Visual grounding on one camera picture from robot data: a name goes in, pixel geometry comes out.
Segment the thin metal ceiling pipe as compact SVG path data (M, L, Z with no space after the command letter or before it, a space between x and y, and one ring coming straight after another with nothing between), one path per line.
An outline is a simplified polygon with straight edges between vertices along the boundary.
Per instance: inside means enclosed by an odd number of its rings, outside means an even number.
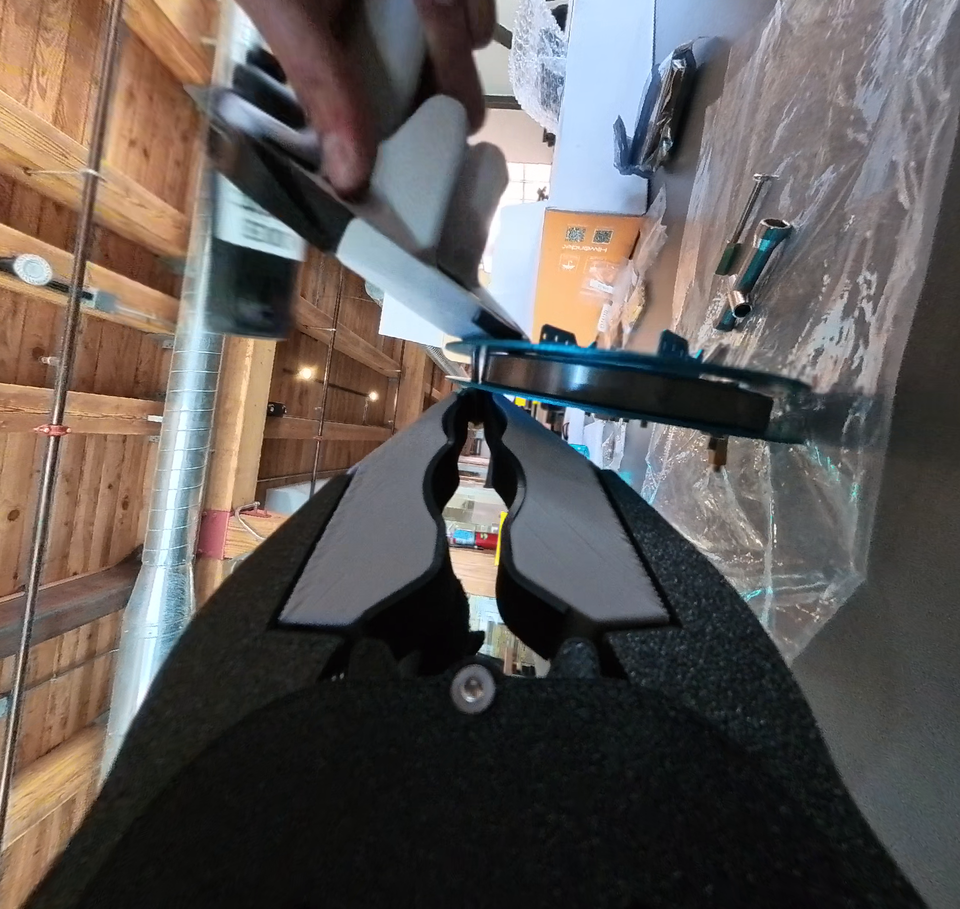
M7 727L2 752L1 817L6 821L16 773L17 746L26 692L27 663L31 648L36 607L45 563L61 440L66 435L66 400L73 374L76 342L84 288L90 256L94 208L102 183L107 127L114 100L119 41L124 25L126 0L109 0L105 40L100 63L100 87L95 102L93 131L86 164L81 171L81 194L76 243L71 258L71 272L64 310L64 323L59 342L58 364L47 422L39 434L45 441L37 501L33 516L29 565L23 597L23 613L14 672L9 693Z

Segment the orange white cardboard box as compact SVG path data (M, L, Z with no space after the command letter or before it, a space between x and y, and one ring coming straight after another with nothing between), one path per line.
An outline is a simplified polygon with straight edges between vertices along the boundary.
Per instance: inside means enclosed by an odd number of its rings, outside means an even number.
M581 346L609 334L617 272L649 225L648 180L615 164L654 62L656 0L572 0L558 133L548 166L508 162L482 270L533 342L544 325Z

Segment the person's right hand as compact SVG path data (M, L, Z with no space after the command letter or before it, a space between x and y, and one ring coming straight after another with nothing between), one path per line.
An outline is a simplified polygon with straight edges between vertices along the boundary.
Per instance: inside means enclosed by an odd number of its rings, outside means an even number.
M234 1L266 40L318 133L324 177L343 196L362 193L376 161L378 137L345 43L350 0ZM493 39L496 0L414 4L429 59L429 89L458 101L474 134L486 114L474 52Z

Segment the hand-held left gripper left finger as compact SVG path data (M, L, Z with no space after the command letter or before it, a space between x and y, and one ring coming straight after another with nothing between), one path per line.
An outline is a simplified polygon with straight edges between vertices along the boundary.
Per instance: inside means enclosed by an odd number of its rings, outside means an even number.
M439 572L442 511L459 484L459 402L453 393L433 405L354 467L280 624L358 629Z

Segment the small black socket wrench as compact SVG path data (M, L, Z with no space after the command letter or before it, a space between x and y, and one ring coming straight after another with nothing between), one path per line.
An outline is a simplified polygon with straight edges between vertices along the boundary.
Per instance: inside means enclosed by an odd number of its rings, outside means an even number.
M718 332L734 331L753 312L753 293L781 244L794 229L790 221L762 219L752 236L750 258L727 294L726 307L717 315L713 328Z

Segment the bubble wrap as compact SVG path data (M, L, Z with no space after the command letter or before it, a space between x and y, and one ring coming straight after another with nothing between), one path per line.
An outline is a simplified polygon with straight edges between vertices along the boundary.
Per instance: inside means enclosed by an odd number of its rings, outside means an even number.
M567 56L568 41L547 0L519 0L508 57L512 95L552 135L561 121Z

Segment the silver ventilation duct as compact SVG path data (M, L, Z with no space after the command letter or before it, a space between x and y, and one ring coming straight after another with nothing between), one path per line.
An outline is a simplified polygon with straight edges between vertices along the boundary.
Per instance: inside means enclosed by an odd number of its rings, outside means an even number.
M163 663L196 611L194 560L203 510L224 338L209 323L210 100L189 86L199 117L200 171L150 490L141 564L126 604L102 747L104 783Z

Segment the clear plastic bag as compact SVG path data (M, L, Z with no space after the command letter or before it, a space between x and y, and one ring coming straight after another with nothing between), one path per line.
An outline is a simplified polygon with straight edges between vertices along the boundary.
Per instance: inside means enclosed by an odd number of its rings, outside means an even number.
M791 663L865 581L901 328L926 270L934 155L958 132L959 0L777 0L704 117L699 243L673 328L809 386L796 445L654 429L643 497L717 567ZM790 222L752 312L714 330L762 219Z

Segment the shiny foil bag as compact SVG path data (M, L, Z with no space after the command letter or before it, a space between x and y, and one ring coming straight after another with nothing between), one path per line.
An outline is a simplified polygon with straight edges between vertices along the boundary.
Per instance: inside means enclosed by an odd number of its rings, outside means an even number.
M613 166L621 176L651 179L677 154L690 113L700 63L715 37L700 35L678 45L653 66L632 126L613 123Z

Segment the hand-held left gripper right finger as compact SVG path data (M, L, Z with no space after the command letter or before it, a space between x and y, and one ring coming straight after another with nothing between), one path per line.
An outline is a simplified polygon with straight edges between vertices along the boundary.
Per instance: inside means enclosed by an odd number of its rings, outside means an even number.
M508 502L501 562L550 612L544 629L666 626L670 613L596 466L531 415L488 399L496 486Z

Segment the pile of small hardware bags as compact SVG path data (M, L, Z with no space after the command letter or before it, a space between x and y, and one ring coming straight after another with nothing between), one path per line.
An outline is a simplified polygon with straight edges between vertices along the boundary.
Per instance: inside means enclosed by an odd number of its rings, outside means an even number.
M626 350L646 311L649 276L666 245L666 187L661 187L641 226L631 254L616 263L611 291L597 323L594 345L602 350Z

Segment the blue round turntable assembly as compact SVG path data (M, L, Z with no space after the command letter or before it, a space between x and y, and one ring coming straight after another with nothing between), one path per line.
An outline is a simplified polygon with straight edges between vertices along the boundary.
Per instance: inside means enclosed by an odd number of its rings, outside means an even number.
M795 445L810 438L822 403L793 378L706 361L688 341L661 333L654 353L580 347L563 330L551 339L471 338L453 344L471 373L441 426L455 439L464 422L484 422L492 396L521 396L615 420L677 426L712 440Z

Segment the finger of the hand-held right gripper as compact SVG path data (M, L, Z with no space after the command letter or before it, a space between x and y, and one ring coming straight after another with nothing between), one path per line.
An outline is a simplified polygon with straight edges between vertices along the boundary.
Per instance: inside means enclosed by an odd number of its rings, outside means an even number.
M351 220L335 255L446 336L526 340L480 281L467 289L438 267L443 226L471 144L467 122L457 100L434 96L381 143L369 193L347 206Z
M507 161L491 143L469 144L443 223L437 263L463 288L479 286L479 272L501 198Z

